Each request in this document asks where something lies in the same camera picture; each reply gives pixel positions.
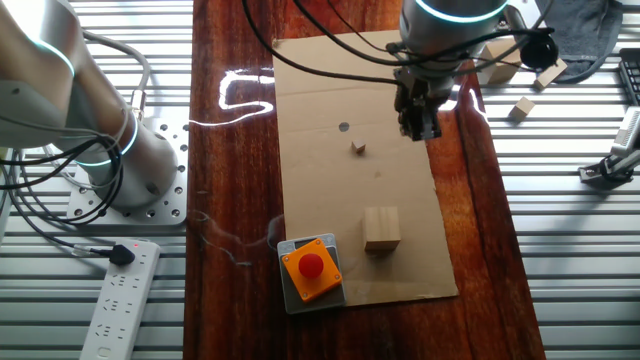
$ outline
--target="power strip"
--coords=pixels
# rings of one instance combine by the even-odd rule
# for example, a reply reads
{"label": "power strip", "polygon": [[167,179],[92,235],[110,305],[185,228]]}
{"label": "power strip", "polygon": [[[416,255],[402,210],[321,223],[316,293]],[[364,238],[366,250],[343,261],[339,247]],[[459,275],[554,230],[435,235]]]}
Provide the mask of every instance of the power strip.
{"label": "power strip", "polygon": [[152,242],[119,240],[136,258],[125,266],[109,264],[80,360],[131,357],[160,247]]}

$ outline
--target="gray cloth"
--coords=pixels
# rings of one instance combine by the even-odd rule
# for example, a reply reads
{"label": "gray cloth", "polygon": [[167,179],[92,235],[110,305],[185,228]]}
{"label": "gray cloth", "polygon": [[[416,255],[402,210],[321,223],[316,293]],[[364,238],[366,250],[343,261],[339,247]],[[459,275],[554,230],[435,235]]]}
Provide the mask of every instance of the gray cloth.
{"label": "gray cloth", "polygon": [[[549,0],[536,0],[544,11]],[[622,4],[614,0],[556,0],[545,19],[567,70],[557,83],[575,84],[604,64],[618,41]]]}

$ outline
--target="wooden table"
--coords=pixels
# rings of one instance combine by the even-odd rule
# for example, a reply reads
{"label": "wooden table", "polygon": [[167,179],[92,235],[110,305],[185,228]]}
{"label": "wooden table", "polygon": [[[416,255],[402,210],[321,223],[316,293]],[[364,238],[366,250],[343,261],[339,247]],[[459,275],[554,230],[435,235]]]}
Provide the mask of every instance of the wooden table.
{"label": "wooden table", "polygon": [[[290,0],[250,4],[267,39],[319,35]],[[362,31],[396,29],[400,5],[337,3]],[[284,238],[275,88],[256,77],[273,76],[271,56],[239,0],[196,0],[193,30],[185,359],[544,358],[475,76],[427,143],[460,296],[291,317],[270,247]]]}

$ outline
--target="wooden cube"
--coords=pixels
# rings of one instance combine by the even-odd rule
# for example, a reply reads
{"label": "wooden cube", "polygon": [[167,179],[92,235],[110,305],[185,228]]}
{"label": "wooden cube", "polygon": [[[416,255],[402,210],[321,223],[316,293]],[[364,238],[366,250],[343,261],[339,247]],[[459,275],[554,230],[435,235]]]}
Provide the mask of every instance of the wooden cube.
{"label": "wooden cube", "polygon": [[400,243],[400,218],[397,207],[364,209],[362,220],[364,249],[395,250]]}
{"label": "wooden cube", "polygon": [[[497,56],[509,50],[509,48],[515,44],[516,41],[513,37],[492,41],[484,47],[480,57],[484,60],[493,60]],[[522,65],[522,60],[520,60],[520,51],[514,51],[502,61],[518,66]],[[497,63],[482,70],[478,74],[478,80],[481,84],[503,84],[511,80],[517,72],[518,67],[516,66]]]}
{"label": "wooden cube", "polygon": [[558,59],[556,65],[551,65],[547,70],[545,70],[536,81],[533,83],[533,86],[542,91],[551,84],[558,76],[562,75],[562,73],[567,70],[567,64],[562,61],[562,59]]}
{"label": "wooden cube", "polygon": [[366,146],[367,144],[362,139],[357,139],[351,142],[351,150],[355,151],[356,154],[362,154]]}
{"label": "wooden cube", "polygon": [[513,107],[513,110],[509,113],[509,117],[517,121],[523,121],[527,116],[529,116],[529,113],[535,106],[536,104],[534,104],[533,101],[523,97],[518,101],[516,106]]}

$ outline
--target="slotted aluminum surface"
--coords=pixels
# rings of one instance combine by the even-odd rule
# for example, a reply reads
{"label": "slotted aluminum surface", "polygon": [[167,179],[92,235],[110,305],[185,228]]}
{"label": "slotted aluminum surface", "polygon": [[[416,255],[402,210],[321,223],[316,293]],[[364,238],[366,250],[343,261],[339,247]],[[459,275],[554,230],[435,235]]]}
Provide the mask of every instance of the slotted aluminum surface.
{"label": "slotted aluminum surface", "polygon": [[[578,166],[607,155],[628,105],[615,73],[617,54],[640,47],[640,3],[622,2],[618,46],[582,84],[535,94],[534,75],[520,72],[508,85],[483,87],[549,359],[640,359],[640,179],[605,193],[580,184],[577,175]],[[149,56],[147,116],[188,117],[191,1],[72,4],[89,30]],[[141,74],[135,60],[101,45],[89,48],[128,99]],[[513,127],[507,114],[524,95],[537,106]],[[64,214],[69,193],[59,189],[65,187],[55,178],[37,191]],[[91,242],[38,224],[67,240]],[[181,359],[185,231],[137,235],[156,241],[164,254],[134,359]],[[0,256],[0,359],[77,359],[106,262],[72,258],[36,236],[15,211]]]}

